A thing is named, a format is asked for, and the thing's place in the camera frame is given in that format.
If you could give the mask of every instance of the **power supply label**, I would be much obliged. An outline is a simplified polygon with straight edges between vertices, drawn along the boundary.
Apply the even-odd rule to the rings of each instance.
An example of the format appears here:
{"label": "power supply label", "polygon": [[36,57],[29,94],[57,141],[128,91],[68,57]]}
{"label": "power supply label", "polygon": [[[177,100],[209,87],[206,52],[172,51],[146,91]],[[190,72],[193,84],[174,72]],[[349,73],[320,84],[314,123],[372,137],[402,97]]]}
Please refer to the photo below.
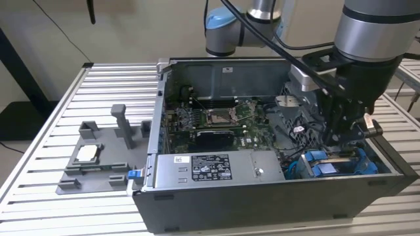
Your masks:
{"label": "power supply label", "polygon": [[190,156],[193,181],[232,179],[229,155]]}

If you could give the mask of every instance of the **wall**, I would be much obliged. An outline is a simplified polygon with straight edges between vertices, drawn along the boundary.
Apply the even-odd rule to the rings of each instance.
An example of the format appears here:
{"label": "wall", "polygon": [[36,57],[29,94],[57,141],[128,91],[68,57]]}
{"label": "wall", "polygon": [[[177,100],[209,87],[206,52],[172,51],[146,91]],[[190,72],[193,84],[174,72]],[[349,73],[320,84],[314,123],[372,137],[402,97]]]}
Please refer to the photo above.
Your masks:
{"label": "wall", "polygon": [[[204,0],[96,0],[96,25],[89,23],[85,0],[37,2],[93,62],[154,62],[161,57],[206,55]],[[246,9],[252,1],[232,2]],[[285,42],[305,45],[332,40],[341,2],[296,0]],[[218,6],[218,0],[209,0],[209,9]],[[0,27],[48,98],[58,99],[85,58],[30,0],[0,1]],[[236,56],[269,55],[268,48],[236,51]],[[0,105],[25,100],[5,72],[0,67]]]}

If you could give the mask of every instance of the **sticker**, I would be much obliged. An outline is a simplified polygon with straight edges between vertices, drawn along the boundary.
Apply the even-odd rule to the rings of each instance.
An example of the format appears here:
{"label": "sticker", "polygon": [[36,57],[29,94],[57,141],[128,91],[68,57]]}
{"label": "sticker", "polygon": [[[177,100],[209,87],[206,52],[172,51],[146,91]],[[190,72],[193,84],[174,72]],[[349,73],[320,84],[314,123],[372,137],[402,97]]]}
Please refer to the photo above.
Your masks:
{"label": "sticker", "polygon": [[365,119],[366,128],[368,129],[374,128],[370,115],[368,113],[365,113],[362,118]]}
{"label": "sticker", "polygon": [[224,67],[224,68],[221,69],[221,72],[222,72],[222,73],[232,73],[232,72],[233,72],[233,67]]}
{"label": "sticker", "polygon": [[190,159],[193,181],[232,179],[229,155],[200,155]]}
{"label": "sticker", "polygon": [[189,163],[189,156],[174,156],[173,163]]}
{"label": "sticker", "polygon": [[300,133],[301,131],[304,131],[302,126],[297,126],[293,128],[293,133]]}

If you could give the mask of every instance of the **black cable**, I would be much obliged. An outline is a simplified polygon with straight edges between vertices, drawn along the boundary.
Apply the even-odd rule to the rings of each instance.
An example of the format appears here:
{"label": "black cable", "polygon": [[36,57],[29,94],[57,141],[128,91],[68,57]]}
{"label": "black cable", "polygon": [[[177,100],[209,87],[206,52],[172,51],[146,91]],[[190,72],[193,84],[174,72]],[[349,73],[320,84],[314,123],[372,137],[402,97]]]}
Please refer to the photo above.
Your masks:
{"label": "black cable", "polygon": [[2,147],[5,147],[6,149],[12,150],[12,151],[16,151],[16,152],[18,152],[18,153],[21,153],[21,154],[25,154],[22,151],[8,147],[2,142],[0,142],[0,145],[1,145]]}
{"label": "black cable", "polygon": [[48,16],[46,12],[44,11],[44,9],[41,8],[41,6],[38,5],[38,3],[36,2],[36,0],[32,0],[32,2],[38,6],[40,10],[42,11],[44,15],[49,18],[49,20],[52,21],[52,23],[54,24],[54,26],[57,26],[58,30],[61,31],[61,33],[64,34],[66,40],[70,42],[70,44],[74,46],[74,48],[77,48],[78,52],[84,55],[85,59],[88,60],[88,62],[92,62],[90,59],[86,57],[86,55],[84,54],[84,52],[81,51],[81,49],[76,46],[76,44],[70,41],[69,37],[66,36],[65,32],[62,31],[62,29],[60,28],[60,26],[57,25],[57,23],[53,21],[53,19]]}
{"label": "black cable", "polygon": [[276,43],[273,43],[262,34],[261,32],[254,28],[254,26],[250,24],[250,22],[244,18],[242,14],[238,12],[236,7],[232,5],[232,3],[228,0],[221,0],[224,6],[228,8],[228,10],[234,15],[236,19],[244,24],[245,28],[249,30],[249,32],[258,38],[264,44],[280,55],[282,58],[292,63],[300,69],[312,79],[314,84],[322,89],[324,93],[328,93],[326,85],[329,87],[333,87],[336,89],[337,85],[330,84],[324,80],[324,78],[302,63],[300,62]]}
{"label": "black cable", "polygon": [[293,128],[289,130],[288,139],[292,141],[293,144],[297,144],[297,140],[292,137],[292,133],[293,133]]}
{"label": "black cable", "polygon": [[301,153],[306,146],[304,146],[301,149],[298,149],[296,152],[293,152],[290,155],[286,156],[288,159],[290,159],[296,154]]}
{"label": "black cable", "polygon": [[276,8],[276,0],[273,0],[272,6],[270,6],[269,24],[270,24],[272,29],[273,29],[274,39],[277,40],[277,42],[280,43],[280,45],[284,48],[286,48],[289,50],[308,50],[308,49],[316,49],[316,48],[329,47],[329,46],[334,45],[333,42],[314,44],[314,45],[309,45],[309,46],[301,46],[301,47],[293,47],[293,46],[286,45],[285,42],[282,42],[281,38],[277,36],[276,27],[274,27],[274,24],[273,24],[274,23],[274,21],[273,21],[274,8]]}
{"label": "black cable", "polygon": [[398,98],[400,91],[401,91],[401,88],[402,88],[404,84],[405,84],[405,83],[402,82],[402,83],[401,83],[401,86],[400,86],[400,88],[398,88],[398,91],[396,92],[396,95],[394,95],[393,101],[396,101],[396,99]]}
{"label": "black cable", "polygon": [[320,129],[320,128],[316,127],[316,124],[317,124],[318,126],[322,126],[318,122],[312,121],[312,122],[309,122],[308,124],[309,124],[309,126],[306,126],[306,129],[312,129],[312,130],[314,130],[314,131],[318,132],[318,133],[321,133],[321,132],[324,131],[322,129]]}
{"label": "black cable", "polygon": [[413,104],[414,104],[414,101],[412,101],[412,102],[409,103],[409,106],[408,106],[408,109],[406,109],[406,112],[408,112],[408,113],[412,111]]}
{"label": "black cable", "polygon": [[302,147],[302,145],[292,147],[292,148],[278,149],[278,150],[280,151],[290,151],[290,150],[294,150],[294,149],[301,148],[301,147]]}
{"label": "black cable", "polygon": [[412,59],[412,60],[420,60],[420,54],[404,53],[404,58]]}
{"label": "black cable", "polygon": [[262,106],[262,111],[266,112],[268,109],[277,107],[276,103],[268,103]]}
{"label": "black cable", "polygon": [[177,99],[181,100],[182,98],[182,89],[184,88],[190,88],[190,85],[181,85],[181,87],[178,87],[178,95],[177,95]]}
{"label": "black cable", "polygon": [[202,14],[202,23],[204,23],[204,37],[205,37],[205,33],[208,31],[206,29],[206,17],[208,17],[208,11],[209,11],[209,0],[205,0],[205,5],[204,5],[204,14]]}

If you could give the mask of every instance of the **slotted aluminum surface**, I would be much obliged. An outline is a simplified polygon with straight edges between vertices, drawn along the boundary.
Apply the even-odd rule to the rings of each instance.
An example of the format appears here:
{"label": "slotted aluminum surface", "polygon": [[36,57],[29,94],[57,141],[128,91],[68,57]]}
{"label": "slotted aluminum surface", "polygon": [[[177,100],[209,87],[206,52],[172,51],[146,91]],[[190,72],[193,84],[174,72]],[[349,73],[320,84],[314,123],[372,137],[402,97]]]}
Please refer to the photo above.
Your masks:
{"label": "slotted aluminum surface", "polygon": [[402,59],[396,76],[417,92],[420,92],[420,61]]}
{"label": "slotted aluminum surface", "polygon": [[[114,103],[125,103],[130,124],[140,124],[152,117],[157,84],[154,68],[154,64],[94,64],[92,69],[81,70],[1,188],[0,194],[5,194],[0,204],[0,236],[152,235],[125,191],[60,196],[54,190],[78,138],[80,122],[94,120],[101,127],[116,126],[109,116]],[[384,128],[385,138],[420,173],[418,123],[386,95],[376,102],[374,118]],[[350,220],[200,233],[202,236],[418,235],[420,181],[397,196],[378,199]],[[177,235],[197,235],[197,232]]]}

